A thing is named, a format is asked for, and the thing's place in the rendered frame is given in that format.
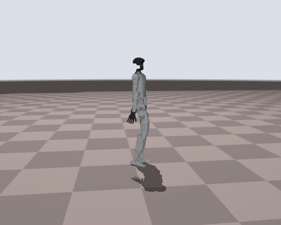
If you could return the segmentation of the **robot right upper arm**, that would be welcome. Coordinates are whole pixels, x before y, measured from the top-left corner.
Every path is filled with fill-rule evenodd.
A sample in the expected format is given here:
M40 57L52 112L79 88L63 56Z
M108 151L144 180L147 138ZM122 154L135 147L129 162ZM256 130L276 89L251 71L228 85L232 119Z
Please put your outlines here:
M133 76L132 76L132 81L133 81L133 93L134 93L135 91L137 91L139 80L140 80L139 75L133 75ZM138 92L138 96L139 96L139 95L140 95L140 93Z

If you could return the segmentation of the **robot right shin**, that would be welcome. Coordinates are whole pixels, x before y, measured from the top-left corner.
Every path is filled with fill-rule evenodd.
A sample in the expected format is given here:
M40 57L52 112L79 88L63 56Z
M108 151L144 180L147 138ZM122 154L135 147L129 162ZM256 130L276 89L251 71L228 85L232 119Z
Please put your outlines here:
M135 158L134 160L137 162L137 160L139 159L141 153L142 153L142 150L144 148L144 145L145 145L145 142L146 142L146 139L145 141L143 141L143 137L141 135L139 135L137 137L137 142L136 142L136 153L135 153Z

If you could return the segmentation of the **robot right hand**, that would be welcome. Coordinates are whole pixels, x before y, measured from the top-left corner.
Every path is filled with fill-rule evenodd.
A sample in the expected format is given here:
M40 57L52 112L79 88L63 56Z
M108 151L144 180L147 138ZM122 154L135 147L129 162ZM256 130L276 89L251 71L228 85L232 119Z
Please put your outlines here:
M133 108L132 108L132 109L133 109ZM135 119L135 122L136 122L136 117L135 117L135 116L136 116L136 115L135 115L136 112L132 112L132 109L131 109L131 114L129 115L129 118L128 118L128 120L127 120L127 122L129 121L129 123L130 123L130 120L131 120L131 123L134 122L134 119ZM136 111L137 111L137 110L136 110ZM129 119L130 119L130 120L129 120ZM132 120L133 120L133 121L132 121ZM131 124L131 123L130 123L130 124ZM133 124L133 123L132 123L132 124Z

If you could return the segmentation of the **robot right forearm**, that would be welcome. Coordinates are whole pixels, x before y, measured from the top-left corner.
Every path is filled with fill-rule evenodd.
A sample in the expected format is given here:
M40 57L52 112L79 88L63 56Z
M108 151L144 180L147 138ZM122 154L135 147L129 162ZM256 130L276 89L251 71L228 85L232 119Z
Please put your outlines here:
M133 97L132 97L132 100L133 100L133 109L132 109L132 112L136 112L136 108L138 107L138 105L137 105L137 103L138 103L138 92L137 91L135 91L134 93L133 93Z

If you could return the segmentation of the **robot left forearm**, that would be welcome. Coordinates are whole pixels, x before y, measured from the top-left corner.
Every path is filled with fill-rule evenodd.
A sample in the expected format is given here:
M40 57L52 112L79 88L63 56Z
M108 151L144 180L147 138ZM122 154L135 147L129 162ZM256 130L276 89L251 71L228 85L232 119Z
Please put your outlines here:
M142 99L144 99L144 104L145 104L145 106L146 106L146 104L147 104L147 95L145 96L145 97L142 97Z

